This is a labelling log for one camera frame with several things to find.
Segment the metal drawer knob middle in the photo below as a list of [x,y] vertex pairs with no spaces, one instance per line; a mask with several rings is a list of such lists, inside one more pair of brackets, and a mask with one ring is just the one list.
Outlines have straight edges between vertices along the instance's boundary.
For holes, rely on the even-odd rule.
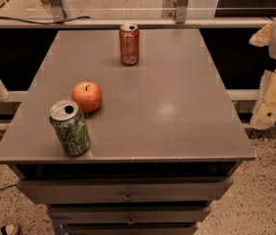
[[130,216],[126,222],[127,225],[134,225],[136,222],[132,216]]

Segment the red apple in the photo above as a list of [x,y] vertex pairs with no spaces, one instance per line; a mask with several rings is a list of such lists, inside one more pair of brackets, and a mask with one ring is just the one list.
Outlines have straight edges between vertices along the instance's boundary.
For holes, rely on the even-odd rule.
[[100,108],[103,93],[98,84],[90,81],[83,81],[77,83],[72,88],[71,98],[84,113],[91,113]]

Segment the green soda can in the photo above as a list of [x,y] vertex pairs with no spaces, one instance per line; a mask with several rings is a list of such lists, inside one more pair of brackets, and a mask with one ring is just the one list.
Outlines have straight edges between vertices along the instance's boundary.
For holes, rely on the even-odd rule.
[[74,101],[55,103],[50,109],[49,120],[68,156],[81,156],[90,148],[83,111]]

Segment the metal drawer knob top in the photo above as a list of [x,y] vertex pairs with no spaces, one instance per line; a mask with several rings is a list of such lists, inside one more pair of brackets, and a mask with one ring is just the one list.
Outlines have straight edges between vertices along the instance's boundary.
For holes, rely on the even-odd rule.
[[133,198],[130,196],[129,193],[127,193],[124,197],[123,197],[123,201],[125,203],[131,203],[133,201]]

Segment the metal drawer knob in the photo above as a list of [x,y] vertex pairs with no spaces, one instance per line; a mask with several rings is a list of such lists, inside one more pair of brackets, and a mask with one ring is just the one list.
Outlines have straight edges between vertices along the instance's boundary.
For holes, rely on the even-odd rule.
[[126,222],[127,225],[134,225],[136,222],[132,216],[130,216]]
[[131,203],[133,201],[133,198],[130,196],[129,193],[127,193],[124,197],[123,197],[123,201],[125,203]]

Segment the red coke can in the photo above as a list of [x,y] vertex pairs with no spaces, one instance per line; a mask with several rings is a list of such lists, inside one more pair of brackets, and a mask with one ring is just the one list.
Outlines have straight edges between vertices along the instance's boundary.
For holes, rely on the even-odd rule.
[[120,59],[125,65],[139,63],[140,32],[135,23],[124,23],[119,30]]

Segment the grey drawer cabinet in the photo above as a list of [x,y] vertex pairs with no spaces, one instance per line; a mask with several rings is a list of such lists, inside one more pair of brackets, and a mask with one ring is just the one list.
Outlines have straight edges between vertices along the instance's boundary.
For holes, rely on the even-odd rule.
[[[140,37],[127,67],[116,31],[60,31],[0,143],[0,164],[69,235],[193,235],[255,156],[200,32]],[[89,150],[70,157],[49,112],[80,80],[96,82],[103,102],[86,119]]]

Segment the black white sneaker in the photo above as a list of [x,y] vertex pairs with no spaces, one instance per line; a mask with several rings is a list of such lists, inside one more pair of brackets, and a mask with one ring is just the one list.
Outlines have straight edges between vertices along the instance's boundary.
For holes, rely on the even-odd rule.
[[19,235],[21,231],[17,223],[8,223],[0,227],[0,235]]

